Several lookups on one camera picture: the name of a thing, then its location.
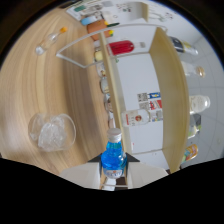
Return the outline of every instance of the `small bottle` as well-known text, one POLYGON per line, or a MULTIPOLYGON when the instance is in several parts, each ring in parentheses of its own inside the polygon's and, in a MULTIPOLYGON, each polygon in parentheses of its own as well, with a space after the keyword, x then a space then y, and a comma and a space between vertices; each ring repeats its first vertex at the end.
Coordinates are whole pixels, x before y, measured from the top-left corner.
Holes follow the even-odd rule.
POLYGON ((150 122, 150 112, 145 109, 129 110, 121 113, 123 127, 143 125, 150 122))
POLYGON ((201 95, 189 96, 189 102, 190 114, 201 113, 211 105, 209 97, 201 95))
POLYGON ((185 153, 182 159, 182 163, 195 158, 198 154, 198 147, 196 144, 190 145, 185 149, 185 153))
POLYGON ((171 36, 169 38, 172 41, 173 46, 177 52, 189 53, 191 55, 198 55, 197 49, 194 46, 187 43, 186 41, 180 41, 176 37, 171 36))
POLYGON ((193 66, 189 63, 181 61, 186 76, 205 77, 205 71, 201 66, 193 66))
POLYGON ((119 55, 131 53, 135 48, 144 48, 144 42, 132 43, 130 40, 123 40, 112 42, 108 44, 108 51, 110 55, 119 55))
POLYGON ((58 33, 49 34, 37 47, 36 53, 38 55, 43 54, 52 44, 54 44, 58 40, 58 36, 67 31, 67 27, 63 27, 59 30, 58 33))
POLYGON ((80 22, 82 23, 83 26, 86 26, 101 19, 102 19, 102 16, 99 13, 95 13, 92 16, 82 19, 80 22))
POLYGON ((118 179, 123 175, 127 163, 127 157, 121 145, 121 130, 110 128, 107 131, 107 138, 106 151, 101 155, 103 172, 108 178, 118 179))
POLYGON ((105 103, 105 109, 106 109, 107 112, 113 113, 113 108, 112 108, 112 104, 111 104, 110 98, 105 103))
POLYGON ((107 83, 107 77, 102 77, 101 78, 100 85, 101 85, 101 91, 104 94, 109 93, 109 87, 108 87, 108 83, 107 83))

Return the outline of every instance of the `white wall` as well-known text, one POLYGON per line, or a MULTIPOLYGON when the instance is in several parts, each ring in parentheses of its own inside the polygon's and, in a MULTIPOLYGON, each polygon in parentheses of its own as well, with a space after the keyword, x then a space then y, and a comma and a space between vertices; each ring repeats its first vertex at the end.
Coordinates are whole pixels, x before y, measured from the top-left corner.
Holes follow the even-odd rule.
POLYGON ((197 144, 199 153, 193 160, 182 165, 187 167, 224 157, 224 71, 208 41, 201 37, 196 43, 197 56, 181 54, 180 59, 201 65, 206 72, 204 79, 187 78, 190 95, 207 95, 211 106, 201 113, 202 130, 188 140, 188 145, 197 144))
MULTIPOLYGON (((190 44, 193 44, 201 37, 201 33, 191 24, 186 18, 178 14, 178 12, 173 11, 172 9, 158 4, 153 1, 142 1, 148 3, 149 5, 149 16, 150 12, 155 12, 165 17, 167 20, 165 22, 161 22, 158 19, 150 19, 150 24, 157 24, 166 26, 168 28, 167 35, 176 37, 180 40, 187 41, 190 44), (166 17, 166 13, 172 15, 173 19, 169 19, 166 17)), ((156 15, 151 14, 150 17, 157 18, 156 15)))

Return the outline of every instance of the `blue bottle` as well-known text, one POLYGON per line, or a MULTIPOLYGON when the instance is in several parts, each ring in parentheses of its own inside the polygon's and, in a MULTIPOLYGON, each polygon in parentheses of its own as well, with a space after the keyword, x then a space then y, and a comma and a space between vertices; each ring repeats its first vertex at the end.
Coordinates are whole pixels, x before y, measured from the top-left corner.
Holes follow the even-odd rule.
POLYGON ((110 128, 107 131, 108 143, 106 151, 101 155, 104 175, 111 179, 118 179, 124 173, 127 157, 122 150, 121 130, 110 128))
POLYGON ((96 16, 90 16, 82 19, 80 22, 82 23, 83 26, 89 25, 90 23, 94 23, 97 21, 96 16))

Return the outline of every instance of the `red bottle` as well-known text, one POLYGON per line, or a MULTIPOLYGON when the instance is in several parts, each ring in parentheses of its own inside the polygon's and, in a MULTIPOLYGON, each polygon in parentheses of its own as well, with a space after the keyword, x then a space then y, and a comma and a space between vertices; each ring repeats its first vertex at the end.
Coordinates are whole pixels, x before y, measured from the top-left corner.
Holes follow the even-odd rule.
POLYGON ((109 46, 113 55, 130 53, 134 50, 134 44, 129 40, 113 42, 109 46))

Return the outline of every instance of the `wooden panel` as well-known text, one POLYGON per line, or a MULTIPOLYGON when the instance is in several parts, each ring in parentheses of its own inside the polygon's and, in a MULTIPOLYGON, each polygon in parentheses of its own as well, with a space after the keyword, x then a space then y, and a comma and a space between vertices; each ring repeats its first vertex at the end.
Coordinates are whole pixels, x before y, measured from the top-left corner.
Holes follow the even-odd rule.
POLYGON ((110 91, 110 98, 111 98, 111 103, 113 107, 113 115, 114 115, 115 124, 117 128, 121 129, 121 132, 122 132, 123 150, 125 152, 132 154, 129 131, 127 128, 125 129, 122 126, 122 122, 121 122, 120 114, 122 111, 125 111, 126 108, 125 108, 125 103, 123 98, 121 81, 120 81, 120 77, 117 70, 117 65, 116 65, 115 59, 111 59, 110 56, 108 55, 107 48, 106 48, 107 42, 103 33, 99 34, 99 40, 100 40, 101 51, 103 54, 103 62, 104 62, 105 70, 106 70, 106 76, 107 76, 107 81, 108 81, 108 86, 110 91))
MULTIPOLYGON (((84 164, 105 151, 108 114, 96 67, 88 69, 57 58, 57 50, 86 35, 86 27, 65 12, 54 9, 21 35, 9 52, 0 74, 0 151, 3 158, 35 165, 58 175, 84 164), (68 31, 43 55, 35 54, 44 36, 61 27, 68 31), (76 126, 76 141, 67 151, 44 153, 28 136, 28 123, 35 113, 68 114, 76 126)), ((94 56, 91 38, 77 50, 63 52, 71 58, 94 56)))
POLYGON ((171 173, 179 170, 189 128, 189 94, 178 54, 161 28, 149 51, 157 73, 163 105, 163 153, 171 173))
POLYGON ((142 5, 142 17, 145 19, 146 22, 149 21, 149 5, 146 3, 141 2, 142 5))

